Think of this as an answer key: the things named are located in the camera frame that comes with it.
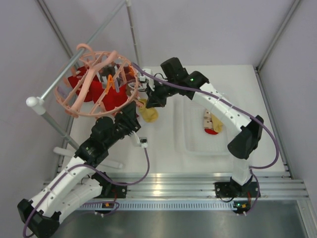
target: white bracket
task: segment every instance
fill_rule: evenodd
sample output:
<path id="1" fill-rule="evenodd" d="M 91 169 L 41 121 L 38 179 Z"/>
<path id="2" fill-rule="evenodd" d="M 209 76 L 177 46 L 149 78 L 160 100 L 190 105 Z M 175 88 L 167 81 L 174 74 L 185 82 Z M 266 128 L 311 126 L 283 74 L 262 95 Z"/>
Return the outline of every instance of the white bracket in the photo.
<path id="1" fill-rule="evenodd" d="M 148 147 L 148 139 L 146 137 L 139 137 L 136 132 L 133 132 L 130 135 L 132 139 L 132 143 L 136 147 L 147 148 Z"/>

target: metal floor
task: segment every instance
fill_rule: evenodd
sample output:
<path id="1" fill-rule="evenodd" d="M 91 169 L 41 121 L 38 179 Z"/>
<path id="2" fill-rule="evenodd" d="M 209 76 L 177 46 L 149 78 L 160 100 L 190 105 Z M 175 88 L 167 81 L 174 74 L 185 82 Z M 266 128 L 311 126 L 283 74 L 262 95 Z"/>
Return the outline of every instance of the metal floor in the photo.
<path id="1" fill-rule="evenodd" d="M 296 202 L 258 202 L 247 217 L 231 211 L 76 212 L 53 238 L 307 238 Z"/>

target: metal pole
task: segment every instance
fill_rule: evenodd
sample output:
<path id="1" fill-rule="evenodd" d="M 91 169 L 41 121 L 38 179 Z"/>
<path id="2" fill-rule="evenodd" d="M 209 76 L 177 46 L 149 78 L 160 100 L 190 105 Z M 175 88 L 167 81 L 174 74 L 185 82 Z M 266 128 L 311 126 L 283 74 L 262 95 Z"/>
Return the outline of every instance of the metal pole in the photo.
<path id="1" fill-rule="evenodd" d="M 64 139 L 67 143 L 69 143 L 75 150 L 79 149 L 79 145 L 77 142 L 70 137 L 67 132 L 61 128 L 61 126 L 52 118 L 52 116 L 48 113 L 45 112 L 44 114 L 41 115 Z"/>
<path id="2" fill-rule="evenodd" d="M 133 24 L 133 18 L 132 18 L 132 10 L 131 10 L 131 0 L 127 0 L 126 3 L 127 3 L 127 11 L 129 16 L 129 22 L 130 22 L 130 29 L 131 29 L 132 39 L 133 39 L 134 52 L 135 52 L 138 66 L 142 67 L 141 61 L 139 58 L 138 44 L 137 44 L 137 40 L 136 40 L 136 36 L 134 32 L 134 24 Z"/>
<path id="3" fill-rule="evenodd" d="M 114 18 L 114 16 L 119 12 L 119 10 L 125 5 L 126 0 L 121 0 L 121 2 L 112 10 L 111 13 L 108 14 L 108 16 L 105 18 L 101 26 L 95 31 L 95 33 L 89 38 L 87 41 L 87 45 L 91 44 L 94 39 L 104 30 L 104 28 L 111 22 L 111 20 Z M 59 76 L 56 78 L 56 80 L 53 82 L 53 84 L 43 93 L 43 95 L 40 97 L 41 99 L 45 99 L 48 94 L 57 86 L 59 81 L 63 78 L 63 76 L 67 73 L 67 71 L 75 65 L 75 63 L 78 61 L 78 59 L 82 56 L 84 53 L 84 49 L 81 49 L 77 52 L 77 54 L 73 55 L 73 57 L 68 61 L 68 64 L 65 66 L 64 70 L 59 74 Z"/>
<path id="4" fill-rule="evenodd" d="M 278 40 L 280 39 L 282 33 L 284 32 L 284 30 L 286 29 L 287 25 L 289 24 L 292 16 L 294 15 L 294 12 L 296 11 L 296 9 L 299 7 L 300 3 L 302 2 L 302 0 L 294 0 L 292 3 L 291 8 L 289 9 L 289 11 L 286 14 L 285 19 L 283 20 L 282 24 L 280 25 L 280 27 L 278 28 L 277 33 L 275 34 L 273 40 L 271 41 L 270 45 L 268 46 L 268 49 L 266 50 L 264 56 L 262 57 L 259 66 L 256 68 L 258 71 L 261 71 L 261 69 L 263 68 L 265 62 L 267 61 L 268 57 L 270 56 L 270 54 L 272 53 L 272 50 L 274 49 L 276 43 L 278 42 Z"/>
<path id="5" fill-rule="evenodd" d="M 71 58 L 74 53 L 72 52 L 71 48 L 69 47 L 65 37 L 63 36 L 60 28 L 58 27 L 57 23 L 55 22 L 55 19 L 53 18 L 48 6 L 44 2 L 44 0 L 35 0 L 35 2 L 39 5 L 40 10 L 46 17 L 47 21 L 51 25 L 51 28 L 53 29 L 54 33 L 56 34 L 60 44 L 64 48 L 66 54 L 68 55 L 69 58 Z"/>

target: clear plastic container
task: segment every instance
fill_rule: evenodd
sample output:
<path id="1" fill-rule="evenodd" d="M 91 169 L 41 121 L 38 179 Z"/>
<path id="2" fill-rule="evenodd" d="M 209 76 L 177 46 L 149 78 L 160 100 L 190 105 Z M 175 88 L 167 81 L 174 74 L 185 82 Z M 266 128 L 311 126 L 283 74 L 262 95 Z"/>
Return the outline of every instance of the clear plastic container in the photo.
<path id="1" fill-rule="evenodd" d="M 185 152 L 198 156 L 229 155 L 228 131 L 210 135 L 204 129 L 205 108 L 187 97 L 183 97 L 183 135 Z"/>

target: aluminum frame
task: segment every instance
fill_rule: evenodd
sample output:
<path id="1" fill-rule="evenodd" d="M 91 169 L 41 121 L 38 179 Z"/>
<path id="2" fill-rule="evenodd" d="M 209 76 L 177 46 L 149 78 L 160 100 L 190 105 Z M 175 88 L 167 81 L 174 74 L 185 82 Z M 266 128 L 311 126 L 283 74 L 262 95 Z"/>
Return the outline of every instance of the aluminum frame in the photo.
<path id="1" fill-rule="evenodd" d="M 68 65 L 65 67 L 64 71 L 57 77 L 55 82 L 48 88 L 48 90 L 41 96 L 41 99 L 45 99 L 45 97 L 53 90 L 53 88 L 58 84 L 58 82 L 62 79 L 63 75 L 70 69 L 71 66 L 75 65 L 79 57 L 84 53 L 84 50 L 80 50 L 76 55 L 72 56 L 72 51 L 65 40 L 63 34 L 61 33 L 58 25 L 56 24 L 52 14 L 50 13 L 49 9 L 47 8 L 44 0 L 35 0 L 45 17 L 48 19 L 53 31 L 55 32 L 57 38 L 59 39 L 60 43 L 62 44 L 65 52 L 71 58 L 68 62 Z M 278 131 L 278 127 L 276 126 L 274 115 L 271 110 L 270 102 L 266 96 L 265 89 L 263 87 L 261 76 L 259 72 L 265 65 L 267 59 L 269 58 L 270 54 L 274 50 L 275 45 L 280 40 L 282 33 L 284 32 L 285 28 L 289 24 L 291 18 L 293 17 L 295 11 L 298 9 L 302 0 L 294 0 L 289 11 L 287 12 L 283 22 L 281 23 L 278 31 L 276 32 L 275 36 L 273 37 L 268 49 L 266 50 L 264 56 L 262 57 L 259 65 L 255 67 L 256 75 L 258 79 L 258 83 L 262 92 L 262 96 L 264 99 L 264 103 L 266 109 L 268 111 L 268 115 L 270 121 L 272 123 L 274 134 L 277 138 L 277 141 L 281 148 L 281 156 L 285 165 L 286 171 L 284 173 L 268 173 L 268 172 L 257 172 L 256 175 L 259 177 L 260 187 L 262 191 L 262 197 L 260 200 L 297 200 L 298 206 L 300 209 L 300 213 L 302 215 L 302 219 L 304 225 L 306 227 L 307 233 L 309 238 L 317 237 L 317 219 L 314 213 L 314 209 L 312 204 L 309 200 L 306 188 L 302 180 L 292 180 L 291 179 L 291 171 L 292 167 L 289 162 L 287 162 L 287 155 L 285 150 L 283 149 L 283 141 L 282 137 L 280 136 L 280 132 Z M 140 58 L 139 58 L 139 49 L 137 44 L 137 37 L 135 34 L 135 28 L 133 24 L 133 17 L 131 11 L 131 0 L 122 0 L 113 12 L 107 16 L 106 20 L 103 24 L 99 27 L 99 29 L 92 35 L 92 37 L 87 42 L 88 44 L 91 43 L 99 33 L 107 26 L 107 24 L 112 20 L 112 18 L 116 15 L 116 13 L 126 4 L 127 12 L 129 16 L 130 22 L 130 29 L 134 44 L 134 51 L 136 54 L 136 60 L 139 65 L 141 65 Z M 63 147 L 66 147 L 67 141 L 70 141 L 72 138 L 70 137 L 70 129 L 73 122 L 73 117 L 69 117 L 67 123 L 67 129 L 65 131 L 65 140 L 63 140 Z M 56 121 L 49 122 L 54 128 L 57 124 Z M 63 157 L 60 157 L 59 164 L 61 165 L 63 161 Z M 135 178 L 139 178 L 141 174 L 112 174 L 110 175 L 115 180 L 135 180 Z M 190 174 L 190 175 L 175 175 L 175 174 L 150 174 L 141 184 L 138 186 L 128 187 L 128 201 L 124 207 L 129 208 L 130 210 L 138 209 L 142 207 L 141 204 L 146 204 L 146 202 L 153 201 L 155 204 L 159 204 L 162 201 L 166 200 L 166 196 L 169 196 L 170 201 L 178 201 L 178 203 L 190 203 L 192 201 L 188 201 L 188 199 L 194 199 L 197 206 L 198 203 L 205 202 L 206 195 L 208 196 L 207 202 L 212 202 L 213 204 L 217 204 L 218 201 L 214 197 L 214 187 L 213 182 L 215 181 L 224 181 L 228 180 L 230 177 L 230 173 L 215 173 L 215 174 Z M 153 194 L 153 191 L 160 186 L 160 194 Z M 198 193 L 202 196 L 197 196 L 197 191 L 188 191 L 188 189 L 199 189 L 202 193 Z"/>

